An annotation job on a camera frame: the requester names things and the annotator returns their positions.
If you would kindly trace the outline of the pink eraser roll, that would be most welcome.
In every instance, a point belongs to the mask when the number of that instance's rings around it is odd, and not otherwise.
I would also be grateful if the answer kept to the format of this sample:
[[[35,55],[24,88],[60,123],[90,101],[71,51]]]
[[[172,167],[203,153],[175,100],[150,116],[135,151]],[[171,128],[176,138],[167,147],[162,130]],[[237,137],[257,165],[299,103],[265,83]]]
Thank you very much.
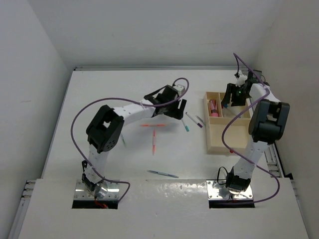
[[[215,99],[208,101],[209,113],[211,117],[221,117],[217,108],[217,101]]]

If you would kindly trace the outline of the orange highlighter pen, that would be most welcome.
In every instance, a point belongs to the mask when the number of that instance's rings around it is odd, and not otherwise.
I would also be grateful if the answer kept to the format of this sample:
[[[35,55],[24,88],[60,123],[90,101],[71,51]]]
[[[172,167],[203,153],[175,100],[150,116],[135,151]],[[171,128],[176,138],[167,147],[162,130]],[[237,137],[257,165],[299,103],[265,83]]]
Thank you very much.
[[[140,124],[141,127],[165,127],[168,124],[165,123],[155,123],[155,124]]]

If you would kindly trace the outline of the orange highlighter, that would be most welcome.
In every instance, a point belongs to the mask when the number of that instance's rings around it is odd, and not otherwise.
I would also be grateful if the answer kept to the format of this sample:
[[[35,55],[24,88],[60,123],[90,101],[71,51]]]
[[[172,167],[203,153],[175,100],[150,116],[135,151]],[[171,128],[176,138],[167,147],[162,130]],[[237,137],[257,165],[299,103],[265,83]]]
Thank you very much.
[[[156,129],[153,129],[153,137],[152,137],[152,155],[155,155],[156,151]]]

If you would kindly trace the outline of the clear blue ballpoint pen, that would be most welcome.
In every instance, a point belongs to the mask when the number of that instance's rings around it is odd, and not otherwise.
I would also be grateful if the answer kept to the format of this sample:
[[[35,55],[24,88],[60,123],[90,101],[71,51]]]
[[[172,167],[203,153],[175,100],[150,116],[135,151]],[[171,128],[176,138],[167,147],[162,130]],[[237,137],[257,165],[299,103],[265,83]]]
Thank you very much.
[[[159,171],[154,171],[154,170],[147,170],[147,172],[151,173],[151,174],[157,174],[157,175],[161,175],[161,176],[165,176],[165,177],[170,177],[170,178],[176,178],[176,179],[179,178],[179,176],[177,176],[177,175],[164,173],[164,172],[159,172]]]

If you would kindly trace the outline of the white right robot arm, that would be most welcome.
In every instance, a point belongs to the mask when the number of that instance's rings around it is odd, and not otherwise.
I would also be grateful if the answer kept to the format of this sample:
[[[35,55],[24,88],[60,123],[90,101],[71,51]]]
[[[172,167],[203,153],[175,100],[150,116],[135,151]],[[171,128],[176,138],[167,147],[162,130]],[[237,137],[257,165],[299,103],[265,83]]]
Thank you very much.
[[[236,73],[235,77],[235,84],[227,84],[221,105],[245,106],[248,98],[255,103],[248,127],[250,138],[247,146],[226,177],[226,188],[232,192],[242,192],[250,185],[253,171],[264,151],[282,138],[290,105],[277,99],[269,84],[260,83],[252,72],[247,76]]]

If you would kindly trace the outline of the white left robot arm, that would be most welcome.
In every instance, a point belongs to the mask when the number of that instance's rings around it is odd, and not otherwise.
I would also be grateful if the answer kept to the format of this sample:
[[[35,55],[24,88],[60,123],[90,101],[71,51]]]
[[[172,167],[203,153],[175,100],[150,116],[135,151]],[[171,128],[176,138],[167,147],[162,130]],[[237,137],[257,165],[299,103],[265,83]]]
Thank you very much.
[[[116,146],[123,127],[158,115],[181,120],[187,102],[182,96],[188,88],[189,84],[173,83],[145,95],[139,102],[127,99],[130,104],[126,106],[112,108],[103,105],[99,108],[86,129],[89,156],[82,162],[82,182],[90,191],[95,191],[104,181],[101,173],[105,169],[106,158]]]

